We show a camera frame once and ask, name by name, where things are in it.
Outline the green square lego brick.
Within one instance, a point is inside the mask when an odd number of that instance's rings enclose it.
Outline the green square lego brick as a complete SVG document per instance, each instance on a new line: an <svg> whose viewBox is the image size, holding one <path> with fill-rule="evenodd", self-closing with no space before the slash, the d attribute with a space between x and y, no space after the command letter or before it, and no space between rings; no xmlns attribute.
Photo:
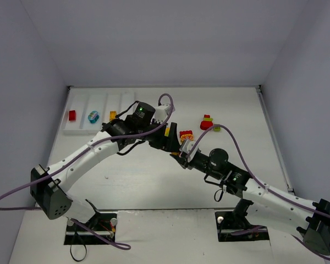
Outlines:
<svg viewBox="0 0 330 264"><path fill-rule="evenodd" d="M221 130L220 126L216 126L215 128L213 128L213 131L215 131L215 132L220 132L220 130Z"/></svg>

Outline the yellow lego plate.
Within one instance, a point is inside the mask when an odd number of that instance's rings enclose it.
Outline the yellow lego plate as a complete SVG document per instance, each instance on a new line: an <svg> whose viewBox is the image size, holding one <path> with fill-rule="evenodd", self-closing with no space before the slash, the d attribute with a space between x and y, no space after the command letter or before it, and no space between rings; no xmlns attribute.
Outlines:
<svg viewBox="0 0 330 264"><path fill-rule="evenodd" d="M109 112L109 120L112 121L116 119L117 112L116 111L110 111Z"/></svg>

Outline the blue printed round lego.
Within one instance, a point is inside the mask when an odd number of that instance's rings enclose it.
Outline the blue printed round lego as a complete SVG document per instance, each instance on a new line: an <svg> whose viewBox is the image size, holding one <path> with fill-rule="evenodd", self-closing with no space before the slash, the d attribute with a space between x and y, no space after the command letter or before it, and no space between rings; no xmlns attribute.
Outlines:
<svg viewBox="0 0 330 264"><path fill-rule="evenodd" d="M91 124L95 124L99 120L99 118L100 118L100 115L99 115L98 111L91 111L89 113L89 115L87 116L87 119Z"/></svg>

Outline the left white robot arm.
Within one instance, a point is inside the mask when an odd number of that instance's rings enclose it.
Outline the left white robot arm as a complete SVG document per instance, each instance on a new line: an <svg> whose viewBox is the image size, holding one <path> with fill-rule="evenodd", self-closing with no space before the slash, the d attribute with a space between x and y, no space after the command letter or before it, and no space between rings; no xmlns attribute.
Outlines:
<svg viewBox="0 0 330 264"><path fill-rule="evenodd" d="M155 149L177 152L180 145L176 125L172 123L169 134L165 134L173 111L172 103L154 108L139 102L133 114L124 120L116 118L104 123L101 131L67 158L49 168L34 167L31 170L31 196L50 220L64 216L86 223L97 218L100 212L95 205L87 199L74 197L69 190L94 166L136 140L147 141Z"/></svg>

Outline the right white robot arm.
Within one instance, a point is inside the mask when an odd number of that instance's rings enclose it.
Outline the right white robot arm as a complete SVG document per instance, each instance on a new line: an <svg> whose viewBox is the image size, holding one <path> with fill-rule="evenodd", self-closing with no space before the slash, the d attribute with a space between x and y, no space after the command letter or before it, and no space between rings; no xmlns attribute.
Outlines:
<svg viewBox="0 0 330 264"><path fill-rule="evenodd" d="M201 152L187 158L181 153L178 163L197 169L214 184L240 201L232 215L242 229L265 226L291 234L320 255L330 255L330 202L306 200L257 181L249 172L228 161L228 154L216 148L209 155Z"/></svg>

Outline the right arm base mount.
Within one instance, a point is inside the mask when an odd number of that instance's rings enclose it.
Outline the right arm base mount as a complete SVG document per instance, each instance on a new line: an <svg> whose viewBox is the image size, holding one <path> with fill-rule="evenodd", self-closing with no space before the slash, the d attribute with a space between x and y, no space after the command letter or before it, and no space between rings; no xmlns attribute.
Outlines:
<svg viewBox="0 0 330 264"><path fill-rule="evenodd" d="M248 209L253 204L253 202L241 199L234 210L214 213L219 242L253 242L270 239L266 227L251 224L246 218Z"/></svg>

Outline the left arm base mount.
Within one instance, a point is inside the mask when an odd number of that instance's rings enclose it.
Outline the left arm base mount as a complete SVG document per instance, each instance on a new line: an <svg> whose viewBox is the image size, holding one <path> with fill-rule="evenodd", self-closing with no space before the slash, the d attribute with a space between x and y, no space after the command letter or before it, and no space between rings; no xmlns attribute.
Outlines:
<svg viewBox="0 0 330 264"><path fill-rule="evenodd" d="M118 216L115 212L102 212L98 218L84 226L106 240L115 242ZM107 245L89 231L68 220L65 229L64 245Z"/></svg>

